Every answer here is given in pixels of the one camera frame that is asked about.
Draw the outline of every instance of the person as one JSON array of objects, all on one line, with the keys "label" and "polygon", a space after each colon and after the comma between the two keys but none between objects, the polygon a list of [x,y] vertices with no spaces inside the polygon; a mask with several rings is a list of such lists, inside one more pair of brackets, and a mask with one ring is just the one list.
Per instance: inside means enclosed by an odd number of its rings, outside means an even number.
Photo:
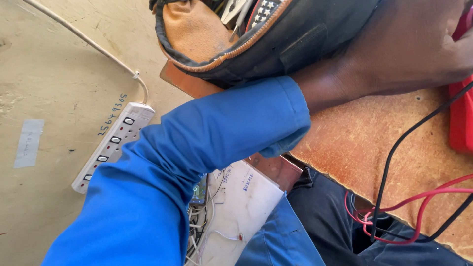
[{"label": "person", "polygon": [[[383,1],[343,55],[192,100],[162,116],[161,124],[143,128],[138,141],[123,146],[118,162],[96,169],[82,212],[43,265],[182,265],[186,207],[200,173],[256,152],[272,157],[291,150],[310,128],[310,114],[320,110],[471,75],[473,31],[456,43],[451,38],[467,4]],[[376,242],[353,254],[352,224],[339,209],[343,196],[341,187],[310,172],[281,199],[237,265],[467,264],[435,243]],[[390,230],[412,233],[397,223]]]}]

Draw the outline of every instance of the blue jacket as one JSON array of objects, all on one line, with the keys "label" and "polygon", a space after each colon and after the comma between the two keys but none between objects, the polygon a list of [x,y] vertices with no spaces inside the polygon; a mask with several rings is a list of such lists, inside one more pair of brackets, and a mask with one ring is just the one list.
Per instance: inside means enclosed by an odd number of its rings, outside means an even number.
[{"label": "blue jacket", "polygon": [[[118,162],[97,167],[82,212],[51,245],[43,265],[182,265],[187,205],[199,174],[258,151],[280,155],[309,128],[304,96],[289,77],[259,80],[174,109],[124,145]],[[286,197],[248,243],[237,263],[245,264],[324,266]]]}]

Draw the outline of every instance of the orange zipper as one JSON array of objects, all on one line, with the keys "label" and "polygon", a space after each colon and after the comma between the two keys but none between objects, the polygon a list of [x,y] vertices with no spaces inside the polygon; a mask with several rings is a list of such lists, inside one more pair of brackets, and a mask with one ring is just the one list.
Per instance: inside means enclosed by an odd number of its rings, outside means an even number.
[{"label": "orange zipper", "polygon": [[164,55],[171,61],[175,66],[182,68],[186,71],[189,72],[195,72],[195,73],[203,73],[207,72],[209,70],[212,70],[219,65],[221,65],[225,60],[234,58],[238,55],[241,55],[244,51],[248,50],[253,44],[255,44],[269,29],[270,27],[276,22],[276,20],[281,16],[281,14],[286,10],[288,5],[292,2],[292,0],[285,0],[283,1],[278,8],[275,10],[273,15],[266,21],[266,23],[244,44],[242,44],[240,47],[237,49],[225,53],[222,56],[216,58],[212,63],[205,65],[205,66],[200,66],[200,67],[190,67],[186,66],[180,62],[178,62],[176,59],[172,58],[166,50],[163,48],[160,42],[159,46],[161,47],[161,50],[163,51]]}]

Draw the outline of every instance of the socket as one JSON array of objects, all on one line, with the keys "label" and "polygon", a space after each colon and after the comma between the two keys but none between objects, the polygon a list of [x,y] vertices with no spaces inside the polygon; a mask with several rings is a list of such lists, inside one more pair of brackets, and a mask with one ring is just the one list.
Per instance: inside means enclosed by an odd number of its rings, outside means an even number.
[{"label": "socket", "polygon": [[148,105],[128,103],[72,183],[72,188],[79,193],[86,193],[97,166],[118,161],[122,156],[122,146],[140,138],[140,130],[149,124],[154,113]]}]

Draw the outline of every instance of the dark jeans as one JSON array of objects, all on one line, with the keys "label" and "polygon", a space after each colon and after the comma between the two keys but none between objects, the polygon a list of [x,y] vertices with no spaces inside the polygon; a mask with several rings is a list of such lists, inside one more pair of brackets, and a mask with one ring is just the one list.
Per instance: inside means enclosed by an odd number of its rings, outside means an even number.
[{"label": "dark jeans", "polygon": [[[345,210],[345,191],[306,169],[288,194],[294,212],[327,266],[471,266],[435,242],[393,245],[376,241],[359,255],[354,254],[356,243],[352,242],[353,222]],[[406,237],[413,235],[412,228],[397,221],[389,230]],[[386,234],[382,238],[402,241]]]}]

